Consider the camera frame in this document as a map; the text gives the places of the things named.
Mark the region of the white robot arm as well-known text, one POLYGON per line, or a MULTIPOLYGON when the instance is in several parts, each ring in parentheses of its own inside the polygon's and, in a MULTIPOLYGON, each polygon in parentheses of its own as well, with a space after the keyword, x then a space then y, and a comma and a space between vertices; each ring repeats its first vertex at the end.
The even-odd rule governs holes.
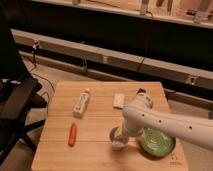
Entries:
POLYGON ((148 94, 138 93, 124 106, 121 130, 125 136, 136 137, 149 127, 213 150, 213 120, 160 112, 152 105, 148 94))

